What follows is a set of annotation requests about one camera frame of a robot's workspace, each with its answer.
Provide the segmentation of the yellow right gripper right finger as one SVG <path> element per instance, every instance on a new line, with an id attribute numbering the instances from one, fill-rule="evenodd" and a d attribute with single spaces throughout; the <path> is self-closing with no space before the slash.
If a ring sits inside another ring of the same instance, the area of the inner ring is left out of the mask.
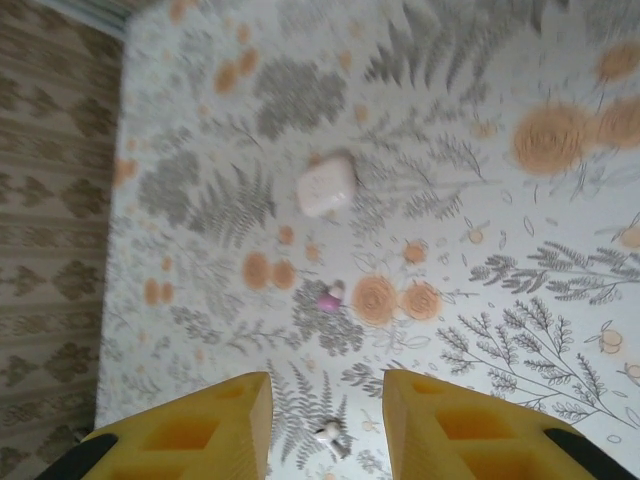
<path id="1" fill-rule="evenodd" d="M 408 370 L 385 372 L 393 480 L 640 480 L 569 424 Z"/>

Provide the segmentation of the floral patterned table mat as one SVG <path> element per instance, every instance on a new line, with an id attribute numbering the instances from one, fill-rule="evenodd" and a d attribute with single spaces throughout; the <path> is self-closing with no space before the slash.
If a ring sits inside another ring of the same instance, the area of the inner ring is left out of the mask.
<path id="1" fill-rule="evenodd" d="M 404 368 L 640 477 L 640 0 L 161 0 L 122 95 L 98 426 L 263 370 L 272 478 L 391 480 Z M 334 153 L 355 197 L 308 217 Z"/>

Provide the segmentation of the white charging case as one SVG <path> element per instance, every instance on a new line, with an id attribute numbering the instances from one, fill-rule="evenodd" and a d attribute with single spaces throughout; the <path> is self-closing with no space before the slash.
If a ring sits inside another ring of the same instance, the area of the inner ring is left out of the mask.
<path id="1" fill-rule="evenodd" d="M 296 197 L 301 212 L 321 217 L 349 205 L 357 191 L 352 157 L 334 153 L 310 166 L 297 180 Z"/>

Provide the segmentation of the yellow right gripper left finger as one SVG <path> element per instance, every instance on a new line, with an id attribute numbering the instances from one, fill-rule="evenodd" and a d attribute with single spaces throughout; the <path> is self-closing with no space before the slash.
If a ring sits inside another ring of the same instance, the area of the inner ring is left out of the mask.
<path id="1" fill-rule="evenodd" d="M 91 432 L 42 480 L 266 480 L 273 398 L 246 373 Z"/>

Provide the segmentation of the small white earbud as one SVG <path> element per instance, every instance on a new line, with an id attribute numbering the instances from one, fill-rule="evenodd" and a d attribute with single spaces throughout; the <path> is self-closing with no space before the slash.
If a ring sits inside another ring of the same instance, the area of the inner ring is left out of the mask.
<path id="1" fill-rule="evenodd" d="M 337 421 L 328 421 L 313 434 L 315 440 L 325 446 L 337 459 L 342 460 L 349 450 L 340 443 L 341 425 Z"/>

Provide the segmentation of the small pink earbud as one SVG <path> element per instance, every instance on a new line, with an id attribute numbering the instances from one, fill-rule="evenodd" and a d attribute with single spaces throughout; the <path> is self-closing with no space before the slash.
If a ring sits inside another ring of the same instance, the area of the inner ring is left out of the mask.
<path id="1" fill-rule="evenodd" d="M 345 296 L 345 285 L 341 280 L 328 285 L 317 299 L 317 307 L 324 312 L 339 311 Z"/>

